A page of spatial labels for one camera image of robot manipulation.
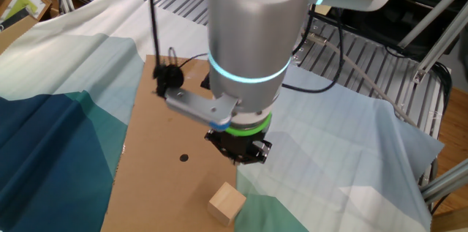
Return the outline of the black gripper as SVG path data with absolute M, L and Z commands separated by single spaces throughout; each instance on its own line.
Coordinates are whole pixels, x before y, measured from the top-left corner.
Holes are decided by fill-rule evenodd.
M 225 132 L 208 131 L 204 138 L 223 156 L 244 165 L 264 164 L 272 147 L 272 143 L 265 139 L 265 133 L 261 132 L 248 136 L 235 136 Z

